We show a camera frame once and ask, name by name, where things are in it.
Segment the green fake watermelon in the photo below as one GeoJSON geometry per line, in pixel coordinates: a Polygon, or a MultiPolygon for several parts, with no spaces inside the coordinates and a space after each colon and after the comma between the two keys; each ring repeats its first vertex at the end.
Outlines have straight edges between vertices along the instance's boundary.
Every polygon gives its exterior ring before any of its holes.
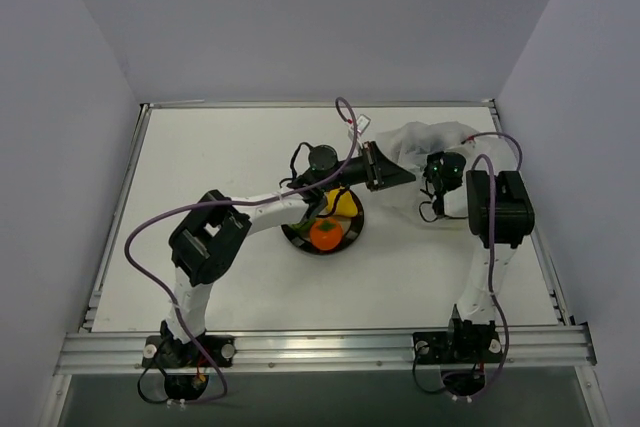
{"type": "Polygon", "coordinates": [[[313,226],[315,220],[308,219],[306,221],[302,221],[300,223],[291,224],[290,228],[296,232],[298,235],[305,235],[313,226]]]}

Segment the clear plastic bag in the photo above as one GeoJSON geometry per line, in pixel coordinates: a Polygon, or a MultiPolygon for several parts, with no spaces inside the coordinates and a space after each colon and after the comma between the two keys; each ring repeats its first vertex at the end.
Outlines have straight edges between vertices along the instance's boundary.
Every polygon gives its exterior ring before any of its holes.
{"type": "Polygon", "coordinates": [[[378,194],[377,203],[412,223],[465,220],[466,173],[488,170],[481,155],[490,159],[495,173],[518,171],[523,160],[513,137],[479,132],[459,122],[409,122],[377,134],[375,140],[389,160],[416,176],[378,194]]]}

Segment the orange fake persimmon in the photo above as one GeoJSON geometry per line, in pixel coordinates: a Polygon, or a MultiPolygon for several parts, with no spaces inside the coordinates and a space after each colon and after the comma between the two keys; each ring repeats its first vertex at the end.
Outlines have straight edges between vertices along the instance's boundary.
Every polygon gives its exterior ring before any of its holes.
{"type": "Polygon", "coordinates": [[[337,248],[343,235],[342,225],[333,217],[316,220],[309,230],[309,240],[312,246],[322,252],[337,248]]]}

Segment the yellow fake pear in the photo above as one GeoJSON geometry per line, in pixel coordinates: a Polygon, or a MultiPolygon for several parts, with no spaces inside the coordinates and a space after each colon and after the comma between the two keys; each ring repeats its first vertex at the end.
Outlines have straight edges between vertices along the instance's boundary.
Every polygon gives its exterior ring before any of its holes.
{"type": "Polygon", "coordinates": [[[339,217],[354,218],[358,215],[358,206],[348,188],[333,189],[325,197],[327,206],[324,216],[337,215],[339,217]]]}

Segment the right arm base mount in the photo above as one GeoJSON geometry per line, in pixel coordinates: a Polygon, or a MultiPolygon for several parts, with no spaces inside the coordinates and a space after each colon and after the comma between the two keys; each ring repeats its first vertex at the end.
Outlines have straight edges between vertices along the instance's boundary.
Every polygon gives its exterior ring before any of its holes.
{"type": "Polygon", "coordinates": [[[417,331],[412,342],[419,365],[497,364],[503,358],[496,333],[417,331]]]}

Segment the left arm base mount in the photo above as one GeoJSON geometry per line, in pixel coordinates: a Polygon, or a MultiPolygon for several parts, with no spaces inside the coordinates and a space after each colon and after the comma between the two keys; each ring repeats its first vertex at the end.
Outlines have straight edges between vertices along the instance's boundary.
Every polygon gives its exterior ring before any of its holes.
{"type": "MultiPolygon", "coordinates": [[[[203,334],[197,340],[218,367],[228,368],[233,365],[233,357],[236,353],[234,337],[203,334]]],[[[183,344],[170,335],[154,335],[149,336],[145,341],[141,366],[179,369],[196,366],[211,367],[212,364],[192,343],[183,344]]]]}

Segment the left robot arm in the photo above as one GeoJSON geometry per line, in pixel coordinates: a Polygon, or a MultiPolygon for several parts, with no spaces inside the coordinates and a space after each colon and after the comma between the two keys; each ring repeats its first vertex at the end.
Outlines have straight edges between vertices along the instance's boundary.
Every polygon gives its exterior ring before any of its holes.
{"type": "Polygon", "coordinates": [[[328,207],[329,191],[359,184],[378,191],[415,180],[375,142],[366,142],[349,160],[340,160],[331,146],[311,147],[306,171],[294,176],[282,194],[274,194],[272,202],[260,196],[229,198],[217,190],[207,192],[201,202],[216,204],[189,212],[169,237],[176,282],[173,307],[162,328],[170,336],[166,355],[179,366],[200,358],[198,336],[205,332],[212,286],[230,269],[247,237],[312,219],[328,207]]]}

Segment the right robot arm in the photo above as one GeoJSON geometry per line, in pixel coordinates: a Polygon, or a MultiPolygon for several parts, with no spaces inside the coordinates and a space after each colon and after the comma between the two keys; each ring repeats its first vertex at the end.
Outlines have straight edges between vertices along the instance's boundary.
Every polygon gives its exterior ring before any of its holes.
{"type": "Polygon", "coordinates": [[[474,241],[452,328],[443,337],[447,353],[464,360],[480,347],[477,331],[493,331],[496,318],[504,314],[498,295],[512,258],[533,231],[535,214],[519,172],[497,170],[486,154],[472,162],[454,151],[431,154],[423,178],[432,220],[465,220],[474,241]]]}

